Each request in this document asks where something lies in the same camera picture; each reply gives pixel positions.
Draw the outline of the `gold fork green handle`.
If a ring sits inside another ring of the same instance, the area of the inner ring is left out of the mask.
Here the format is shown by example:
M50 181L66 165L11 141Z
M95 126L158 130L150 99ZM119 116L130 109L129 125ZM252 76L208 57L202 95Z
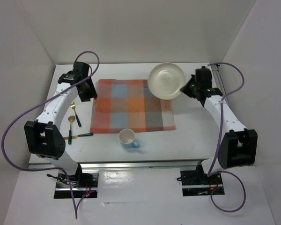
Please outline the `gold fork green handle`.
M78 116L78 114L77 114L77 112L76 112L76 105L75 105L75 103L72 102L71 105L70 105L70 107L71 107L71 108L73 109L73 111L74 111L74 114L75 114L75 117L76 117L78 126L79 126L79 127L82 127L81 121L80 121L79 116Z

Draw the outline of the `cream ceramic plate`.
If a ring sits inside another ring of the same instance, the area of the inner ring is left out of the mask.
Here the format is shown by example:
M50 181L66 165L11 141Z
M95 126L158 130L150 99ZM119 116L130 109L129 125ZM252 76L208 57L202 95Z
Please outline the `cream ceramic plate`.
M187 83L183 70L173 63L162 63L152 69L148 77L148 88L157 98L171 100L178 97L180 89Z

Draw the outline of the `orange blue checkered cloth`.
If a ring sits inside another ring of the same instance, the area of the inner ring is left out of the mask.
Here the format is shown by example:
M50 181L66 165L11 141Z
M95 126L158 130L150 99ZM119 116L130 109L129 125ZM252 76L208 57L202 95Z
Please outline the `orange blue checkered cloth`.
M90 132L115 134L175 130L171 101L155 97L147 80L100 79L96 83Z

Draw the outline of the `light blue mug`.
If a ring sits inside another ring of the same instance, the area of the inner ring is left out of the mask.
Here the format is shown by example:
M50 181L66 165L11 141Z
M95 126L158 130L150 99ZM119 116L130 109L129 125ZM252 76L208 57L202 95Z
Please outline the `light blue mug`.
M140 144L135 139L135 133L131 129L121 130L118 137L121 146L125 149L138 149L140 147Z

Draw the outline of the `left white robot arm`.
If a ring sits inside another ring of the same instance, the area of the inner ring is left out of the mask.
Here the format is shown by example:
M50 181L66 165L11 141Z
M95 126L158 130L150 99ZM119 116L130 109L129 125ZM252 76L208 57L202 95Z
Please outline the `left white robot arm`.
M44 111L34 120L24 125L26 140L31 154L44 158L55 167L67 173L66 181L72 187L78 187L83 182L82 168L71 159L66 152L66 142L59 129L62 120L75 98L88 102L97 98L97 93L91 79L75 86L88 77L89 65L75 62L73 70L63 74L58 79L54 94Z

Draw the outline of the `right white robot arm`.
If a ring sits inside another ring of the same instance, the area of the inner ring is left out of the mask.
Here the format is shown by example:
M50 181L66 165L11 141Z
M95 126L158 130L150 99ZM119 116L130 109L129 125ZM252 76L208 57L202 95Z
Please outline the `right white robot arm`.
M194 178L200 184L208 184L212 176L225 169L255 163L258 134L248 129L232 112L226 96L212 86L211 71L196 69L181 92L200 101L219 127L218 143L214 157L198 162Z

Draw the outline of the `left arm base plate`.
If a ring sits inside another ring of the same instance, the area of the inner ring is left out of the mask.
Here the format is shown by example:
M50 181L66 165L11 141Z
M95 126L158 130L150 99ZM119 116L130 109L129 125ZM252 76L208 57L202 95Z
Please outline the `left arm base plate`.
M57 176L47 174L47 176L56 179L54 199L72 198L69 182L66 179L65 174L58 173ZM98 176L99 173L97 172L84 173L80 182L71 180L74 198L97 198Z

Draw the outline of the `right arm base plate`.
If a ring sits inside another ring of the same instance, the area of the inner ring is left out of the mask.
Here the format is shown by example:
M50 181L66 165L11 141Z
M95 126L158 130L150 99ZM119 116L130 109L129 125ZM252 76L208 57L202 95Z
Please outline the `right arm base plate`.
M220 174L207 177L198 173L195 170L180 171L180 176L176 180L182 185L183 196L207 196L212 192L214 195L225 195Z

